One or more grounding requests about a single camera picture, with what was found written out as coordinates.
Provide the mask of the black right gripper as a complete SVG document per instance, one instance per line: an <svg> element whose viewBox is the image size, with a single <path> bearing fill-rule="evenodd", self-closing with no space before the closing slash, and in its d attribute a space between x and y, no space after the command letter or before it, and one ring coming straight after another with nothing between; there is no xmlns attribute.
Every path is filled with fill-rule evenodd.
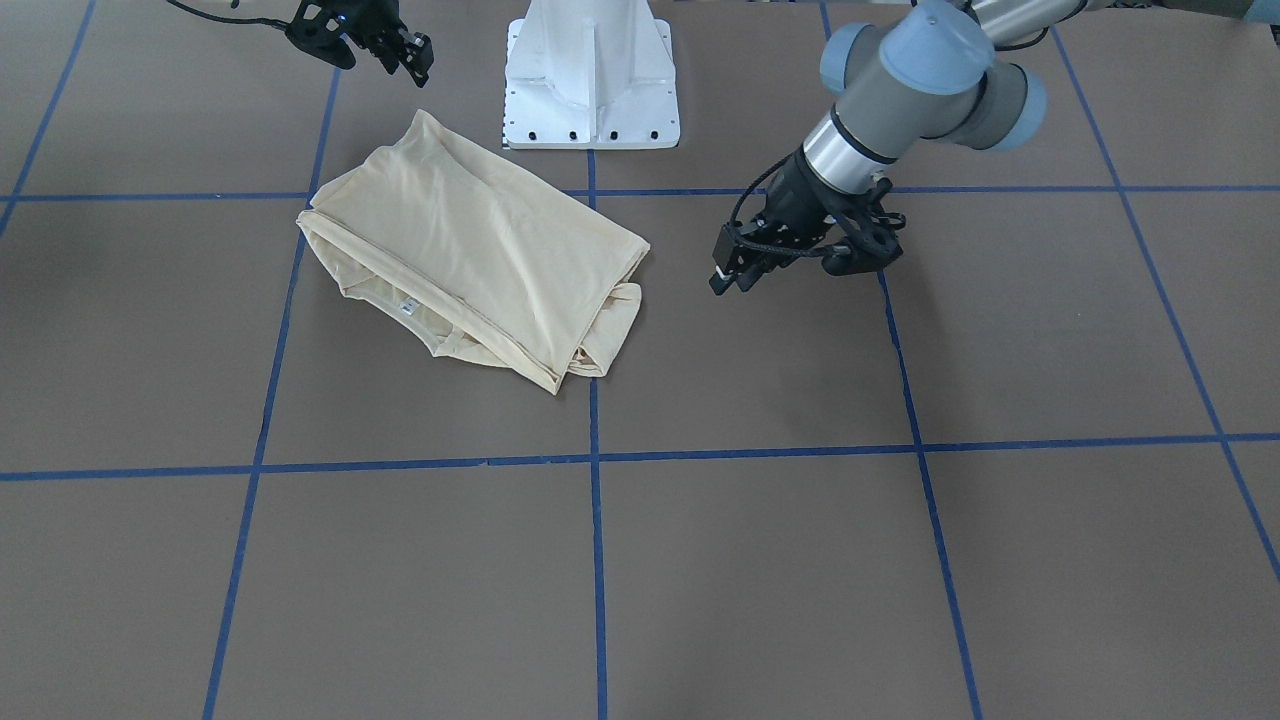
<svg viewBox="0 0 1280 720"><path fill-rule="evenodd" d="M398 1L302 1L285 23L300 51L338 69L356 64L349 44L372 54L389 76L403 68L422 88L434 63L431 40L408 31Z"/></svg>

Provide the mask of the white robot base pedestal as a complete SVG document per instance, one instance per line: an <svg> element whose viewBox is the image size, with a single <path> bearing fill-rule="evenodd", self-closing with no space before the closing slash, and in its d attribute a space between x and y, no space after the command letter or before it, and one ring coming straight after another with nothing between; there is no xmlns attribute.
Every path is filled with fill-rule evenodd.
<svg viewBox="0 0 1280 720"><path fill-rule="evenodd" d="M681 140L672 28L648 1L532 1L506 31L503 145L673 149Z"/></svg>

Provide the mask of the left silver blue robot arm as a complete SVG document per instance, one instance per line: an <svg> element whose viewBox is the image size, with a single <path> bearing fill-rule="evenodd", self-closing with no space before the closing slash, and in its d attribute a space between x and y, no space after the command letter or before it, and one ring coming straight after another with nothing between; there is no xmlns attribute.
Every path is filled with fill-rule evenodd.
<svg viewBox="0 0 1280 720"><path fill-rule="evenodd" d="M731 214L716 241L714 293L815 259L829 275L877 273L901 254L905 219L884 209L888 169L919 140L1016 149L1047 113L1043 83L1001 53L1038 44L1088 1L916 1L892 27L836 29L820 58L835 96L803 143L756 178L762 209Z"/></svg>

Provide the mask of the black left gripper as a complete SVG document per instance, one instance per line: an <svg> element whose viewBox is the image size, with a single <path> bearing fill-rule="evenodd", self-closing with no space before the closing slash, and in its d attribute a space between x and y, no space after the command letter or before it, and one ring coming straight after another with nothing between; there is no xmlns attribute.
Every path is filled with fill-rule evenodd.
<svg viewBox="0 0 1280 720"><path fill-rule="evenodd" d="M764 274L801 259L818 260L829 275L886 269L902 256L899 232L906 219L883 206L891 179L874 170L869 182L856 193L833 190L800 150L774 163L745 191L750 196L768 183L763 208L749 222L726 222L719 229L712 292L748 292Z"/></svg>

